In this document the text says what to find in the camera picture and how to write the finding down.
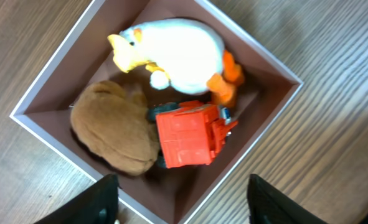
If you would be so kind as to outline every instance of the red toy part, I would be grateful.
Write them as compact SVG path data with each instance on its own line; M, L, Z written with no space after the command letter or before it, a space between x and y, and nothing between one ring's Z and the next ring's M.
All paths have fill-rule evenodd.
M183 107L156 115L167 168L210 164L237 121L226 126L225 120L219 118L217 105L190 101L180 106Z

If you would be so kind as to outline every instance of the orange leg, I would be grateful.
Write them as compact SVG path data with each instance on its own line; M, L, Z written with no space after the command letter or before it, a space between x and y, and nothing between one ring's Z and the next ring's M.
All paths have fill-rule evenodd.
M243 71L240 65L235 63L234 56L227 50L224 50L224 78L227 82L240 86L245 81Z
M235 106L236 86L227 83L221 75L214 74L209 81L207 87L212 92L212 102L216 105L224 105L228 108Z

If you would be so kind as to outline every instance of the wood grain surface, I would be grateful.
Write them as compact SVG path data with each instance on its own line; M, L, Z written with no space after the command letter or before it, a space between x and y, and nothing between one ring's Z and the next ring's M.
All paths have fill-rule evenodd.
M32 223L92 184L8 118L89 2L0 0L0 223ZM368 0L213 2L304 87L191 222L248 223L257 173L323 220L357 223L368 212Z

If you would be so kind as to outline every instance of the brown stuffed animal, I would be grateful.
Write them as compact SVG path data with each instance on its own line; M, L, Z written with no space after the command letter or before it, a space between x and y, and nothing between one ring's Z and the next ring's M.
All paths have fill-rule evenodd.
M70 122L90 151L118 170L140 175L154 164L160 149L156 127L145 118L147 110L142 91L128 97L117 83L103 81L80 95Z

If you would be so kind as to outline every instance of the duck plush toy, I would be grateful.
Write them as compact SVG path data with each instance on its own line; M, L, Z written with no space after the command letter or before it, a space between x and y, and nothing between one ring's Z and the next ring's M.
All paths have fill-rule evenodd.
M146 65L157 90L172 86L189 95L212 92L215 104L233 106L243 83L241 66L208 25L191 19L164 19L108 36L113 61L125 73Z

